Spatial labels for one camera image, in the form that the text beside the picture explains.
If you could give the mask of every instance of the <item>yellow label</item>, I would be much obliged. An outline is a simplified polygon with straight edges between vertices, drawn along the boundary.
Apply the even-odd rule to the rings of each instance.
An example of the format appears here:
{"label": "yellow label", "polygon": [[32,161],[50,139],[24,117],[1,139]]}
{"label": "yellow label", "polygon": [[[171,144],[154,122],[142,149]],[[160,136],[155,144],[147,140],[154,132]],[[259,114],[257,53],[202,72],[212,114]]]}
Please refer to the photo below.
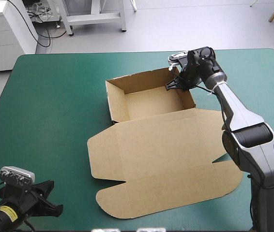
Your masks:
{"label": "yellow label", "polygon": [[14,222],[15,220],[17,220],[17,214],[12,208],[10,208],[6,205],[2,205],[2,206],[0,206],[0,211],[4,212],[6,215],[8,215],[11,222]]}

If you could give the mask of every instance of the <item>white floor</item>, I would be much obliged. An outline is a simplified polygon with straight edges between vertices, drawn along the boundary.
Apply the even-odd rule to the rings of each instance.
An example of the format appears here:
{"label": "white floor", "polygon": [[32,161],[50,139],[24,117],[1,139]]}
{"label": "white floor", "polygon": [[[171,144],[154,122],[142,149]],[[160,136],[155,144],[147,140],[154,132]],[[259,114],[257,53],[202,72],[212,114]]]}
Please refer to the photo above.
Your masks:
{"label": "white floor", "polygon": [[[67,0],[71,14],[88,13],[89,0]],[[211,46],[214,49],[273,48],[274,0],[136,0],[134,12],[125,0],[127,32],[119,23],[75,26],[74,36],[54,39],[37,53],[96,53],[178,51]],[[106,11],[118,9],[117,0],[109,0]],[[49,25],[53,36],[61,34]],[[0,72],[0,94],[10,72]]]}

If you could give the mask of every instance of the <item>green table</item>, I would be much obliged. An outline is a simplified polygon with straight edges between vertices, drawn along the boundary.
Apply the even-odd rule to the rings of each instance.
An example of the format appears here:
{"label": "green table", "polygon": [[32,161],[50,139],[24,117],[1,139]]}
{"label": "green table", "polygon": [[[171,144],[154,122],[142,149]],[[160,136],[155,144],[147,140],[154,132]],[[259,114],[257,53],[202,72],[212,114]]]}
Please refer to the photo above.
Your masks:
{"label": "green table", "polygon": [[[21,56],[0,97],[0,168],[55,180],[49,199],[64,204],[60,218],[31,218],[38,230],[166,227],[168,230],[248,230],[250,183],[231,194],[152,215],[123,220],[96,203],[114,181],[91,176],[87,140],[111,126],[105,80],[167,66],[173,52]],[[228,83],[243,103],[274,129],[274,50],[217,51]],[[194,89],[198,108],[219,109],[215,96]]]}

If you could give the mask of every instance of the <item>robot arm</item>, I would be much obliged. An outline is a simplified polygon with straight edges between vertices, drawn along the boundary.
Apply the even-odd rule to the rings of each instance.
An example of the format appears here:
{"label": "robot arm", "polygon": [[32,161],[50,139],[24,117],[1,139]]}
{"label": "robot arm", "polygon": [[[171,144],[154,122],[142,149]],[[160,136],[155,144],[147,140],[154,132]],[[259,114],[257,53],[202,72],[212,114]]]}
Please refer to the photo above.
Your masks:
{"label": "robot arm", "polygon": [[184,51],[170,56],[168,62],[180,65],[182,70],[166,84],[167,90],[189,90],[203,82],[218,98],[224,121],[224,148],[240,170],[250,173],[252,229],[274,232],[274,131],[228,87],[227,76],[212,48]]}

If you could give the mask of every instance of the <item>open cardboard box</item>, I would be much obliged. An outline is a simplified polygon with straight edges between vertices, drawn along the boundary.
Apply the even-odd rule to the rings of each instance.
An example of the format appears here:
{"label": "open cardboard box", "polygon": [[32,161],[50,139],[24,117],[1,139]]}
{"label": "open cardboard box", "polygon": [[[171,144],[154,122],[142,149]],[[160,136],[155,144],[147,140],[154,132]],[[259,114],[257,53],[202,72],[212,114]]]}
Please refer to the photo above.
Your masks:
{"label": "open cardboard box", "polygon": [[88,140],[94,178],[125,183],[102,189],[108,214],[136,218],[232,192],[242,172],[225,154],[221,112],[196,109],[189,91],[166,91],[167,68],[106,81],[111,119]]}

